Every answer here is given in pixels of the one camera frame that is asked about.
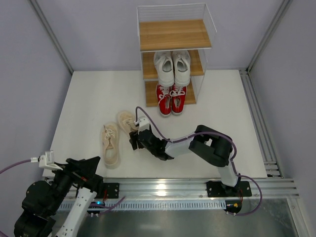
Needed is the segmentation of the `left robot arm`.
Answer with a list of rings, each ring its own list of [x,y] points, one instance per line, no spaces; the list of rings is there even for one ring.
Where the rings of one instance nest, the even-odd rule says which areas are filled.
[[[37,181],[28,187],[22,201],[23,213],[14,225],[16,237],[47,237],[55,220],[52,218],[71,187],[76,184],[78,195],[59,237],[75,236],[92,200],[103,185],[103,177],[96,174],[100,157],[74,160],[57,164],[51,184]]]

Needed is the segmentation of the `red canvas sneaker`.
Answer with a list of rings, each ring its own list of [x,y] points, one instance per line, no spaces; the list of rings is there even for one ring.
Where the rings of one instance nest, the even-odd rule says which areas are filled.
[[[167,117],[171,114],[170,89],[171,87],[164,87],[160,84],[156,86],[158,108],[162,117]]]
[[[174,115],[178,116],[182,114],[185,105],[186,94],[186,86],[176,86],[175,84],[172,86],[172,89],[170,91],[171,112]]]

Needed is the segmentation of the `beige sneaker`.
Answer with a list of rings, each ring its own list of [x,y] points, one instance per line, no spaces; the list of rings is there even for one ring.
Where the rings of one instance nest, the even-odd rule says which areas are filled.
[[[119,129],[115,122],[103,125],[101,133],[102,155],[108,169],[116,169],[120,165],[119,158]]]
[[[131,132],[138,131],[135,120],[135,115],[129,111],[124,110],[117,114],[118,125],[127,136],[129,136]]]

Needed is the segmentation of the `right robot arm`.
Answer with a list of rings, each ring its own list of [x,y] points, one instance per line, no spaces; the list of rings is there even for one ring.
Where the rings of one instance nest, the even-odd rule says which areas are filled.
[[[132,131],[129,137],[133,150],[145,148],[163,161],[193,153],[217,167],[225,195],[232,197],[240,191],[241,177],[234,165],[237,148],[232,139],[223,133],[199,125],[193,134],[178,140],[159,139],[151,128]]]

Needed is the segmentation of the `white sneaker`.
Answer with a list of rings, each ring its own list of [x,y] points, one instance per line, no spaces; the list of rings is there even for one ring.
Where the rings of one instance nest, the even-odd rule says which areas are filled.
[[[176,86],[185,87],[189,85],[191,78],[191,57],[187,50],[172,52],[174,64],[174,76]]]
[[[173,61],[170,51],[157,51],[154,53],[154,67],[158,75],[158,82],[163,87],[174,84]]]

